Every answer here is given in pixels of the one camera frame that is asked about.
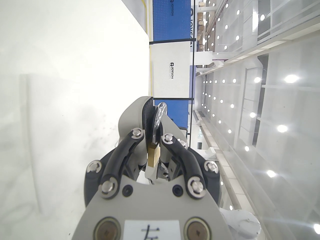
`joyson logo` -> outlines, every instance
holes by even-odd
[[[169,66],[169,74],[170,74],[170,78],[173,79],[174,78],[174,71],[175,71],[175,68],[174,68],[174,63],[171,62],[170,63],[170,66]]]
[[[174,0],[170,0],[171,2],[171,16],[174,16]]]

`black screw hole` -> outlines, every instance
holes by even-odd
[[[183,188],[180,185],[174,185],[172,192],[176,197],[181,197],[183,195]]]
[[[134,189],[131,185],[126,185],[122,189],[122,195],[124,197],[129,197],[133,193]]]

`robotic hand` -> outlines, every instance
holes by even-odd
[[[218,207],[218,166],[188,147],[165,103],[137,99],[118,128],[119,145],[87,167],[86,210],[73,240],[233,239]],[[146,168],[154,169],[151,184],[163,182],[137,183]]]

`blue wall panel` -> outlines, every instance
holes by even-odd
[[[191,0],[153,0],[153,41],[190,38]]]
[[[179,127],[188,128],[188,100],[155,100],[158,105],[165,102],[168,106],[168,116]]]

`gray gripper base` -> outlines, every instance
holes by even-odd
[[[122,189],[127,184],[132,185],[133,193],[130,197],[125,198],[122,195]],[[183,195],[179,198],[172,192],[172,188],[176,184],[183,188]],[[93,239],[96,224],[108,216],[119,221],[121,240],[123,239],[125,220],[179,220],[181,239],[184,239],[184,225],[191,217],[200,217],[207,222],[212,240],[232,239],[228,226],[210,194],[207,192],[201,200],[191,199],[186,192],[183,176],[159,185],[140,184],[122,176],[120,190],[115,198],[103,199],[99,191],[94,195],[81,217],[72,239]]]

